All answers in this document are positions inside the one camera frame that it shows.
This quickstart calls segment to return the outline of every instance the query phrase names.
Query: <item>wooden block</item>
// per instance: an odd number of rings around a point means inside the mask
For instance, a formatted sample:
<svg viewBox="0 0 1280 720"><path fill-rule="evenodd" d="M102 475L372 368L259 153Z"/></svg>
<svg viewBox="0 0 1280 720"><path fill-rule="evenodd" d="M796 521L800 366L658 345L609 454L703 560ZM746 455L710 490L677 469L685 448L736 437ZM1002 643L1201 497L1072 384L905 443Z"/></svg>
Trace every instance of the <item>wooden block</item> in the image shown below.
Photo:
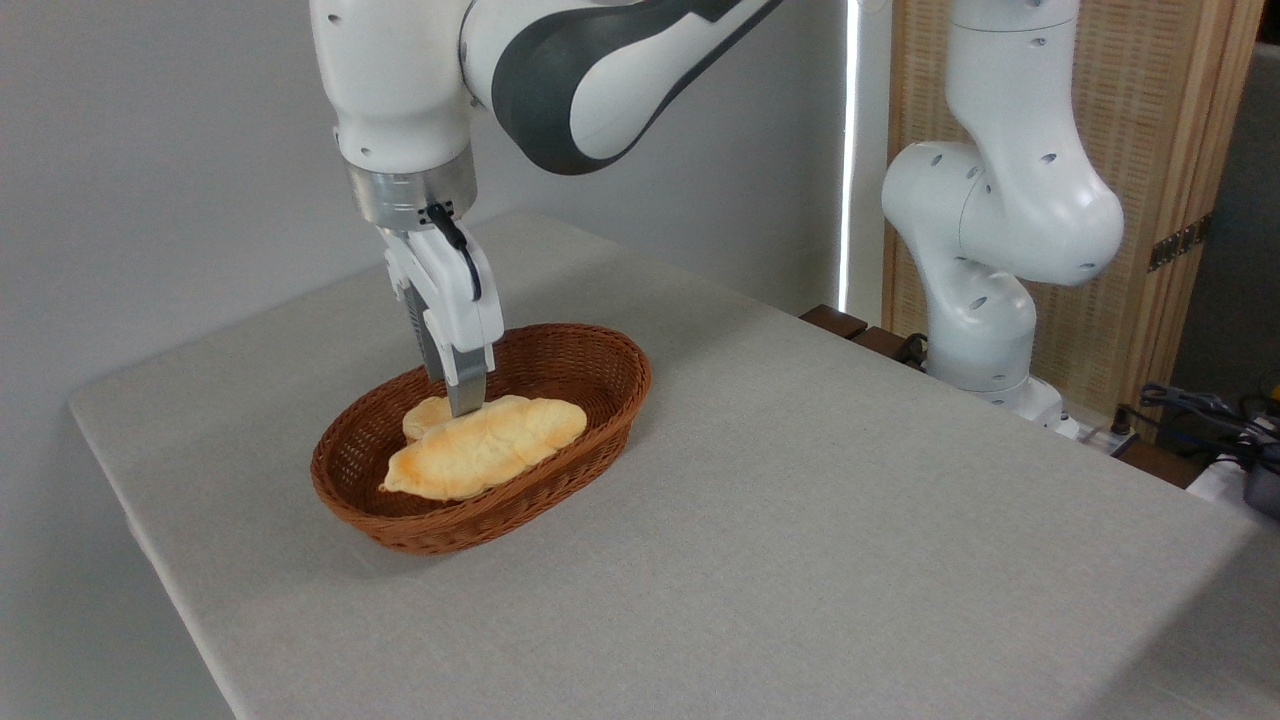
<svg viewBox="0 0 1280 720"><path fill-rule="evenodd" d="M899 337L883 328L867 328L867 331L854 338L854 342L900 363L906 352L906 338Z"/></svg>
<svg viewBox="0 0 1280 720"><path fill-rule="evenodd" d="M827 332L836 333L845 340L852 340L854 336L867 329L865 322L859 320L852 315L846 315L829 305L819 305L804 315L800 315L800 319L810 325L817 325Z"/></svg>
<svg viewBox="0 0 1280 720"><path fill-rule="evenodd" d="M1187 489L1203 471L1196 462L1146 442L1130 445L1120 455L1120 461L1181 489Z"/></svg>

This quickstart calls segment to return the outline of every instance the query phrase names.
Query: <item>white wall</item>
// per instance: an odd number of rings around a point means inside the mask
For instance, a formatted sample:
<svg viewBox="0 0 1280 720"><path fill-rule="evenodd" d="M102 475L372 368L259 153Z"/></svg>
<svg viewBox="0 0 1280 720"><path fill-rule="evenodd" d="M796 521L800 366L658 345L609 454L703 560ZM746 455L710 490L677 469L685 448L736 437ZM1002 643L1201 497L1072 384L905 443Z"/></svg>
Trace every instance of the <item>white wall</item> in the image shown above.
<svg viewBox="0 0 1280 720"><path fill-rule="evenodd" d="M480 122L468 219L535 209L786 310L829 301L842 32L842 0L785 3L589 178ZM0 0L0 716L225 717L65 404L379 261L306 4Z"/></svg>

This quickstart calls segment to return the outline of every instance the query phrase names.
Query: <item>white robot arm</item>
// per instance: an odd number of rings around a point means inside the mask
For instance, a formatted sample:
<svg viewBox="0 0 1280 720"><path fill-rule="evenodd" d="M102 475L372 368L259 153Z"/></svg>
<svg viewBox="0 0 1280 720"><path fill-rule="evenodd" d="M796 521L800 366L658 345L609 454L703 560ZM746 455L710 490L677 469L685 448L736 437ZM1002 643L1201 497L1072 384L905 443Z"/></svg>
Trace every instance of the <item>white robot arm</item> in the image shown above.
<svg viewBox="0 0 1280 720"><path fill-rule="evenodd" d="M977 146L913 145L883 188L925 290L929 374L1069 436L1061 396L1030 377L1036 306L1016 278L1084 283L1124 234L1071 111L1078 12L1079 0L955 0L947 104Z"/></svg>
<svg viewBox="0 0 1280 720"><path fill-rule="evenodd" d="M387 241L424 365L454 415L484 400L502 310L480 247L468 104L539 167L616 161L781 0L311 0L356 204Z"/></svg>

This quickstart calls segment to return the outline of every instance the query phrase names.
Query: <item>oval basket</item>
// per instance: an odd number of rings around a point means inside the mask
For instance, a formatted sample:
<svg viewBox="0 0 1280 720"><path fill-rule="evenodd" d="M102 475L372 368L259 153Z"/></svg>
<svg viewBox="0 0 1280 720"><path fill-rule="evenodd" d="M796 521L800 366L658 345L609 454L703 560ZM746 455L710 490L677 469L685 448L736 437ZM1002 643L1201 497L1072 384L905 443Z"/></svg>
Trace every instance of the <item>oval basket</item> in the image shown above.
<svg viewBox="0 0 1280 720"><path fill-rule="evenodd" d="M653 375L625 334L596 325L544 324L508 331L494 343L486 400L554 397L586 413L572 443L511 482L462 501L381 492L387 461L404 447L401 421L424 398L444 396L419 366L353 402L311 456L320 500L378 543L417 555L463 550L515 530L594 480L622 452Z"/></svg>

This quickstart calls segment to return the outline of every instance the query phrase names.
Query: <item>woven panel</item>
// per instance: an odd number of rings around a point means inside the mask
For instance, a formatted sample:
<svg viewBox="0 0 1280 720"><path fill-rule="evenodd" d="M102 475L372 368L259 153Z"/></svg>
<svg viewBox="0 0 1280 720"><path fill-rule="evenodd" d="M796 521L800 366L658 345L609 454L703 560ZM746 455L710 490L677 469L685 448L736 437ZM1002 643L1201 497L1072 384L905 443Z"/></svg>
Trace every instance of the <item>woven panel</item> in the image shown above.
<svg viewBox="0 0 1280 720"><path fill-rule="evenodd" d="M948 8L950 0L900 4L893 152L923 140L965 138L945 101ZM1190 0L1082 4L1076 122L1085 151L1124 205L1125 241L1093 282L1074 288L1028 283L1028 290L1039 314L1033 373L1100 411L1110 411L1125 392L1123 375L1142 314L1151 247L1176 229L1161 227L1175 222L1161 218L1167 211L1161 199L1174 136L1188 132L1180 113L1192 67L1188 49L1203 22L1202 10ZM884 324L899 334L925 332L925 301L910 252L892 233L891 238Z"/></svg>

